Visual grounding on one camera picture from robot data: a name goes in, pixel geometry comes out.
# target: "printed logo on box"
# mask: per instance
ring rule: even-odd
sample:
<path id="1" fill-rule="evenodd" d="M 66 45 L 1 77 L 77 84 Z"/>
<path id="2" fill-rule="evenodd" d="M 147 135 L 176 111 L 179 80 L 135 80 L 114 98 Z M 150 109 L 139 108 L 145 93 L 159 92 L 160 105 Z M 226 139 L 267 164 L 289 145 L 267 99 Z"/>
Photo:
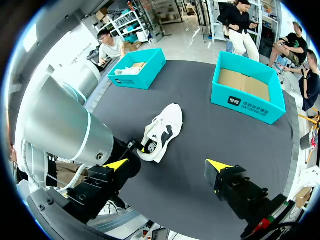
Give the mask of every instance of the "printed logo on box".
<path id="1" fill-rule="evenodd" d="M 230 96 L 228 100 L 228 104 L 234 105 L 234 106 L 239 106 L 241 103 L 241 99 L 236 98 L 234 96 Z"/>
<path id="2" fill-rule="evenodd" d="M 263 109 L 262 107 L 256 106 L 254 104 L 248 103 L 246 101 L 243 103 L 242 108 L 262 116 L 266 116 L 269 113 L 268 110 Z"/>

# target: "metal cylinder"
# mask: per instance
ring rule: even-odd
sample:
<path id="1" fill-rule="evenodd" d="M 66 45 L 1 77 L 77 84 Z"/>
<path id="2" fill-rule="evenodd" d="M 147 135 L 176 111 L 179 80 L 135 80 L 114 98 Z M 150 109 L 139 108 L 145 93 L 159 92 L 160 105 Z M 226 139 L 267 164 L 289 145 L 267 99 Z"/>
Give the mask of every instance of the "metal cylinder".
<path id="1" fill-rule="evenodd" d="M 29 143 L 83 164 L 102 165 L 109 159 L 114 145 L 112 132 L 52 77 L 33 98 L 23 134 Z"/>
<path id="2" fill-rule="evenodd" d="M 81 94 L 68 83 L 64 82 L 61 84 L 61 86 L 71 97 L 73 97 L 82 106 L 86 103 L 85 98 L 83 98 L 83 96 L 81 96 Z"/>
<path id="3" fill-rule="evenodd" d="M 72 66 L 70 72 L 72 76 L 64 82 L 83 94 L 87 101 L 100 82 L 99 70 L 92 62 L 86 60 Z"/>

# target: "person's hand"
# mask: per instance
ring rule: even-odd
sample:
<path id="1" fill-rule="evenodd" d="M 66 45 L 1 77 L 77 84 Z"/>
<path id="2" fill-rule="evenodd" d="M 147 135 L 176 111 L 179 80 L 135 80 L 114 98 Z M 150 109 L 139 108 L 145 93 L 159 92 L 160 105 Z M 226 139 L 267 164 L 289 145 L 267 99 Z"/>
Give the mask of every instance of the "person's hand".
<path id="1" fill-rule="evenodd" d="M 258 27 L 258 24 L 256 23 L 251 23 L 249 26 L 250 29 L 255 29 L 256 27 Z"/>
<path id="2" fill-rule="evenodd" d="M 282 66 L 282 69 L 284 72 L 290 72 L 290 68 L 288 68 L 287 66 Z"/>
<path id="3" fill-rule="evenodd" d="M 239 27 L 238 25 L 232 25 L 232 24 L 230 24 L 229 27 L 232 28 L 232 29 L 235 30 L 235 31 L 239 31 L 239 29 L 240 29 L 240 27 Z"/>
<path id="4" fill-rule="evenodd" d="M 307 78 L 307 75 L 308 75 L 310 69 L 306 69 L 303 64 L 302 64 L 302 67 L 303 67 L 303 77 L 304 77 L 304 78 Z"/>
<path id="5" fill-rule="evenodd" d="M 101 63 L 102 65 L 106 64 L 106 60 L 104 60 L 103 58 L 99 58 L 99 63 Z"/>
<path id="6" fill-rule="evenodd" d="M 283 48 L 284 48 L 285 50 L 288 50 L 288 51 L 291 50 L 291 47 L 289 47 L 289 46 L 287 46 L 287 45 L 283 45 Z"/>

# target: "man in white t-shirt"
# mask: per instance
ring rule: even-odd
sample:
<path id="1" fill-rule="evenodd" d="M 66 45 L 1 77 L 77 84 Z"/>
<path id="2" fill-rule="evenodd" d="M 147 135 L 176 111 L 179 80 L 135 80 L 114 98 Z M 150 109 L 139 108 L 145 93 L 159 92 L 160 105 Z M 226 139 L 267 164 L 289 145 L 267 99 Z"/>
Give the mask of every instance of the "man in white t-shirt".
<path id="1" fill-rule="evenodd" d="M 120 36 L 112 37 L 110 31 L 103 29 L 98 33 L 98 40 L 102 42 L 99 50 L 99 63 L 106 63 L 107 55 L 110 58 L 123 58 L 126 55 L 125 43 Z"/>

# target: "brown cardboard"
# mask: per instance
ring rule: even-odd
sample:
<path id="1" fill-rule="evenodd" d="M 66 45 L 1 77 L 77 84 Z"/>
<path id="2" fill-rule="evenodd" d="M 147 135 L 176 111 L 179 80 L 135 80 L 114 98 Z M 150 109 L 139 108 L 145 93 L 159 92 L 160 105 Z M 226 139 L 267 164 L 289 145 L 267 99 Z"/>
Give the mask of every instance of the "brown cardboard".
<path id="1" fill-rule="evenodd" d="M 131 67 L 132 68 L 140 68 L 140 71 L 141 69 L 143 69 L 146 65 L 146 62 L 136 62 L 134 63 Z"/>
<path id="2" fill-rule="evenodd" d="M 221 68 L 218 83 L 241 90 L 241 73 Z"/>
<path id="3" fill-rule="evenodd" d="M 141 43 L 140 41 L 136 41 L 136 42 L 133 43 L 132 45 L 134 45 L 135 48 L 136 48 L 136 50 L 137 50 L 138 48 L 140 48 L 140 47 L 142 46 L 142 43 Z"/>
<path id="4" fill-rule="evenodd" d="M 221 68 L 218 83 L 270 102 L 268 85 L 253 77 Z"/>
<path id="5" fill-rule="evenodd" d="M 137 50 L 136 46 L 132 45 L 129 41 L 124 42 L 124 48 L 129 49 L 131 52 Z"/>
<path id="6" fill-rule="evenodd" d="M 95 14 L 95 16 L 99 21 L 101 21 L 106 16 L 107 13 L 108 13 L 108 9 L 106 7 L 103 7 Z"/>
<path id="7" fill-rule="evenodd" d="M 268 85 L 253 77 L 248 77 L 243 74 L 241 75 L 241 91 L 270 102 Z"/>
<path id="8" fill-rule="evenodd" d="M 302 208 L 311 196 L 311 187 L 304 187 L 295 195 L 295 204 L 297 208 Z"/>

